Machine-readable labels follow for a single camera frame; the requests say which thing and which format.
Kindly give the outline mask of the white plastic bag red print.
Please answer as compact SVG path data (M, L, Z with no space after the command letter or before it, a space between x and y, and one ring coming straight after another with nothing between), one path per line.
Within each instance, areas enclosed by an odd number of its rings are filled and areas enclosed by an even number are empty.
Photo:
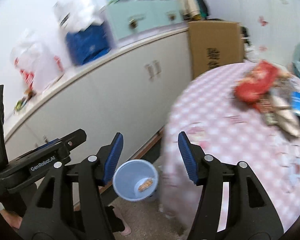
M61 59L40 41L25 40L16 45L11 61L35 93L42 93L64 75Z

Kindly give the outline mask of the mint green drawer chest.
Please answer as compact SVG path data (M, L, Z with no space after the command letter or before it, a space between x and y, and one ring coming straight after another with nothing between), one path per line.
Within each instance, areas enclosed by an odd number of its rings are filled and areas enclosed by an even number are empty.
M119 2L106 6L105 13L117 40L183 22L181 9L176 0Z

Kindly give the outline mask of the pink slipper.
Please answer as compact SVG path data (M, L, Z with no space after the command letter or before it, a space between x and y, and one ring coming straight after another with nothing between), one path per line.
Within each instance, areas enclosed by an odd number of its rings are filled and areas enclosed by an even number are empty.
M112 232L119 232L123 236L127 236L132 232L130 226L126 223L121 211L117 207L112 205L106 206L105 211Z

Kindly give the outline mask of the brown cardboard box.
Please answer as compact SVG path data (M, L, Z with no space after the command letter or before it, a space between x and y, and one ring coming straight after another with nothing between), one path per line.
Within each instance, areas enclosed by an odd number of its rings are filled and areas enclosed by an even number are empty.
M236 22L192 21L189 45L194 79L217 67L243 62L242 28Z

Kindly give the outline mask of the long white cabinet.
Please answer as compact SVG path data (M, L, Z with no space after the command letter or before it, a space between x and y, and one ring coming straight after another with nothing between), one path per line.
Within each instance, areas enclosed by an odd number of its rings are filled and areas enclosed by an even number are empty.
M186 28L70 68L56 84L6 119L8 159L83 129L87 140L71 151L72 163L97 153L116 133L122 133L122 164L165 126L173 103L191 78Z

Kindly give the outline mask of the hanging beige and green clothes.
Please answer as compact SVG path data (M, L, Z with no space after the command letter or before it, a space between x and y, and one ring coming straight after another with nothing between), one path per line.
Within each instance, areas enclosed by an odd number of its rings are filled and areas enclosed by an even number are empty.
M206 20L209 10L204 0L177 0L180 13L185 21Z

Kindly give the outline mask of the dark printed snack wrapper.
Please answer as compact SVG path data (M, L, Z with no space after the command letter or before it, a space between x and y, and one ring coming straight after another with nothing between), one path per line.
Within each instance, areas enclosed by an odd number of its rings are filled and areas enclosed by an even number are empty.
M272 88L261 94L256 103L268 126L278 126L290 137L300 137L300 116L292 108L292 93Z

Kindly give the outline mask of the pink checkered bed sheet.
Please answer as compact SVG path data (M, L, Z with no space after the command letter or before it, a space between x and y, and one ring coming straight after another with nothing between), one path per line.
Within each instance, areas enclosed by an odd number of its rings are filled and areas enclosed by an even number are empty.
M186 172L178 147L185 132L193 144L223 163L246 161L271 198L284 230L300 216L300 137L289 139L262 115L238 101L233 90L251 62L229 64L193 80L172 106L161 156L160 204L164 214L190 227L201 189Z

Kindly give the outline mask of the red snack bag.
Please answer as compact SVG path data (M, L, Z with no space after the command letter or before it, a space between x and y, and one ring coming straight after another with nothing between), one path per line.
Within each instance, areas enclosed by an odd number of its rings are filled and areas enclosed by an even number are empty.
M279 77L279 68L260 61L234 88L234 96L247 104L257 103Z

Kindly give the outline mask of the orange wrapper inside bin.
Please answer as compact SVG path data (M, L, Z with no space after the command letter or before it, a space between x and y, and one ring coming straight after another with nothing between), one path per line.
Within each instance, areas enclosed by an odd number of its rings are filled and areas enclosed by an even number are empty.
M146 189L148 189L149 187L151 187L153 184L153 179L152 178L147 178L139 187L138 187L138 191L139 192L143 192Z

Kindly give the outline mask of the light blue trash bin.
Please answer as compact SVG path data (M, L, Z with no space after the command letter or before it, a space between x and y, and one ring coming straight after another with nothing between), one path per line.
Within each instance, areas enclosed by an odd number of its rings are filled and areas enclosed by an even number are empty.
M153 184L143 192L138 187L147 179L152 178ZM130 160L122 164L113 176L113 188L116 194L129 202L152 201L157 196L159 173L146 160Z

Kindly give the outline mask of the pink butterfly wall sticker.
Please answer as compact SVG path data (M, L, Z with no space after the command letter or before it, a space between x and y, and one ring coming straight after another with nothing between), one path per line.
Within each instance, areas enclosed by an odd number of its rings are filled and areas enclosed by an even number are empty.
M263 16L260 16L260 17L258 18L258 23L259 23L262 27L265 27L265 26L268 24L268 21L266 21L266 20L264 19Z

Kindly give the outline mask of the small items on cabinet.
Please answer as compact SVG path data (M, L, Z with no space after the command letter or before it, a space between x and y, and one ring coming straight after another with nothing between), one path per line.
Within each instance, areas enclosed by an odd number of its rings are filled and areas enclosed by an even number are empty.
M15 107L14 107L14 112L13 113L17 113L20 112L25 106L26 104L34 97L36 96L36 92L32 89L27 89L24 93L24 96L18 100L18 102L16 103Z

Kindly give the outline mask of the white bag on blue box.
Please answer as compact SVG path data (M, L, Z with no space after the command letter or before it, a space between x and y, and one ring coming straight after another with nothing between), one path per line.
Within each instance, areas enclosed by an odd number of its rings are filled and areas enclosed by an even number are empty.
M58 0L53 11L59 27L67 33L85 31L91 25L104 23L94 0Z

